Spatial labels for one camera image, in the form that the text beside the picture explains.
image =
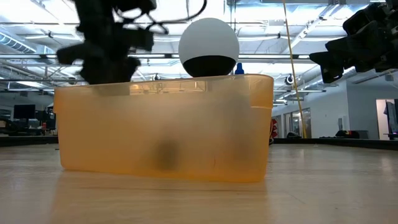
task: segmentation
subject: white sphere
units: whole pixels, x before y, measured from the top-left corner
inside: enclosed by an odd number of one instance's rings
[[[205,18],[187,27],[178,47],[184,69],[193,77],[229,74],[239,57],[239,41],[225,22]]]

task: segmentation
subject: computer monitor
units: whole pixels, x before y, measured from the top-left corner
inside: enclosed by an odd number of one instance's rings
[[[34,119],[36,105],[15,105],[14,119]]]

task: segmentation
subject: light wood floor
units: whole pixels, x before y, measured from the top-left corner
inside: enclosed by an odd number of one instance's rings
[[[60,167],[57,146],[0,148],[0,223],[398,223],[398,152],[274,145],[257,184]]]

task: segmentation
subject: orange plastic bin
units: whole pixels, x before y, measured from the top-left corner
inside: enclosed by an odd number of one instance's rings
[[[57,88],[62,166],[228,182],[266,174],[274,80],[266,75]]]

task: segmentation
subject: wooden floor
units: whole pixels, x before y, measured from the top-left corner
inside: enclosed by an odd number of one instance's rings
[[[398,152],[274,145],[257,184],[60,167],[56,145],[0,148],[0,223],[398,223]]]

